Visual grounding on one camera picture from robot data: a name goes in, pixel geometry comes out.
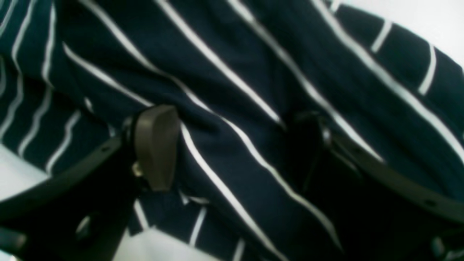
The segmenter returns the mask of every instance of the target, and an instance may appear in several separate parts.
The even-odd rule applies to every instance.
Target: white background
[[[451,56],[457,63],[464,65],[463,0],[345,0],[344,3],[378,14],[410,29]],[[0,200],[44,179],[46,175],[43,172],[21,161],[0,145]],[[214,259],[152,229],[131,240],[123,240],[115,261],[126,260]],[[0,261],[10,261],[10,257],[0,253]]]

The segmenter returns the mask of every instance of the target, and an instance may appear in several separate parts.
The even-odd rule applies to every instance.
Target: striped shirt
[[[0,141],[55,176],[127,116],[173,104],[174,188],[143,192],[131,234],[156,227],[222,260],[341,260],[294,182],[291,116],[320,111],[464,201],[464,78],[431,43],[338,2],[0,0]]]

